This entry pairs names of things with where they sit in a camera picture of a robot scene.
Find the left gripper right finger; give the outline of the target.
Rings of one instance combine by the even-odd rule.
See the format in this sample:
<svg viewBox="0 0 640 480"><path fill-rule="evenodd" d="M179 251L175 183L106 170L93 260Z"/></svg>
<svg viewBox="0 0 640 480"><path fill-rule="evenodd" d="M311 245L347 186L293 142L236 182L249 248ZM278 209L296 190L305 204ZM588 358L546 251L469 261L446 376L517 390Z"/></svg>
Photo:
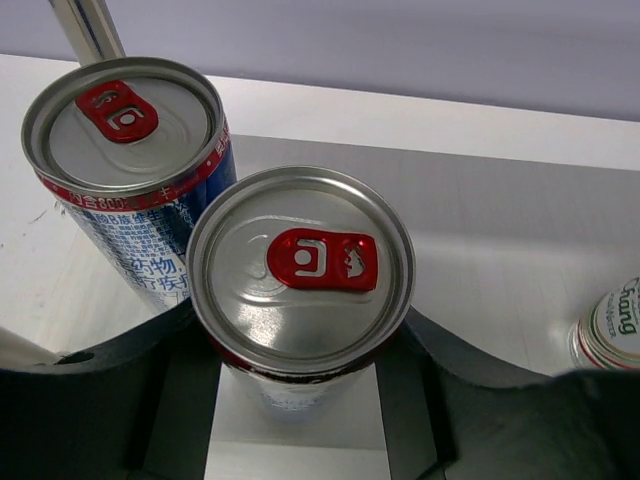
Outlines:
<svg viewBox="0 0 640 480"><path fill-rule="evenodd" d="M395 479L635 479L639 377L546 376L500 360L420 314L378 356Z"/></svg>

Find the blue silver can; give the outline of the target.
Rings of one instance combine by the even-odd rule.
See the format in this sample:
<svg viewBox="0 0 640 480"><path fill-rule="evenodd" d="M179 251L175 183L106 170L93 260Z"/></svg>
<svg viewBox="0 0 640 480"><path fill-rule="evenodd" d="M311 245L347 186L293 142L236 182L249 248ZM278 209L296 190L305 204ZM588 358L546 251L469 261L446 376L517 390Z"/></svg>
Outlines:
<svg viewBox="0 0 640 480"><path fill-rule="evenodd" d="M21 142L42 185L150 308L188 298L192 230L237 179L209 80L152 57L84 66L36 97Z"/></svg>

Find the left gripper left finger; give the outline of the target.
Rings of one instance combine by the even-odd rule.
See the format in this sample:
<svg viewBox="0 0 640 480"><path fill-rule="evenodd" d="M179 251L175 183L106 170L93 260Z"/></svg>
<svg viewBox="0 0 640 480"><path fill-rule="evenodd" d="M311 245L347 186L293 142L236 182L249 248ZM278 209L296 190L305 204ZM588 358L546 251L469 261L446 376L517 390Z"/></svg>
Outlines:
<svg viewBox="0 0 640 480"><path fill-rule="evenodd" d="M4 479L201 479L221 359L190 301L54 365L1 371Z"/></svg>

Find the clear Chang bottle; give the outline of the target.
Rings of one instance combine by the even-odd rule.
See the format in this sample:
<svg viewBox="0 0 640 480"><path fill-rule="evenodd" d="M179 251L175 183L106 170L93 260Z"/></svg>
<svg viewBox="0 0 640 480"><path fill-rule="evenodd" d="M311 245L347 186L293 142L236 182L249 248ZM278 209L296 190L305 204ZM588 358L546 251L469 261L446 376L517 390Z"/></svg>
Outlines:
<svg viewBox="0 0 640 480"><path fill-rule="evenodd" d="M604 295L571 328L578 368L639 369L639 277Z"/></svg>

